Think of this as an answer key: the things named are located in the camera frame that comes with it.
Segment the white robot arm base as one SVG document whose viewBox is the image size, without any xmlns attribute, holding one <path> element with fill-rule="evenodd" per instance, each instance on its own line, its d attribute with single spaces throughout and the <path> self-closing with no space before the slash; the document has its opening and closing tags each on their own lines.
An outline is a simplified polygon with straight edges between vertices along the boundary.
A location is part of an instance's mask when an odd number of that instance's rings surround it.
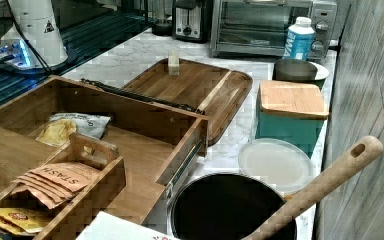
<svg viewBox="0 0 384 240">
<path fill-rule="evenodd" d="M 20 70 L 54 67 L 68 59 L 57 27 L 52 0 L 7 0 L 13 26 L 1 38 L 14 44 L 16 57 L 7 61 Z"/>
</svg>

